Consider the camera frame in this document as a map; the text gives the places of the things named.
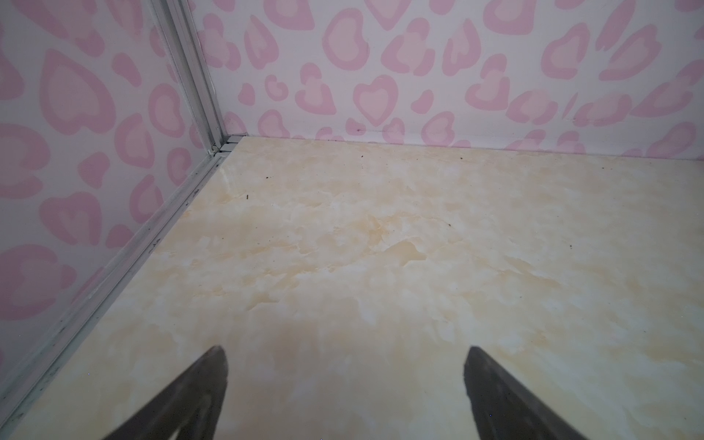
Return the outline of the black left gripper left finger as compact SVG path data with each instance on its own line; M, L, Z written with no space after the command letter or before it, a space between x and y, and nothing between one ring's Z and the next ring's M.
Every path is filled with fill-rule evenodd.
M212 439L225 400L227 375L225 350L212 346L106 438Z

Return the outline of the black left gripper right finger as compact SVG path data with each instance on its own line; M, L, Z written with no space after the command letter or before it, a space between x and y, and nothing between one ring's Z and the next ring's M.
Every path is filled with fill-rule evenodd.
M479 346L467 352L463 379L481 439L586 439Z

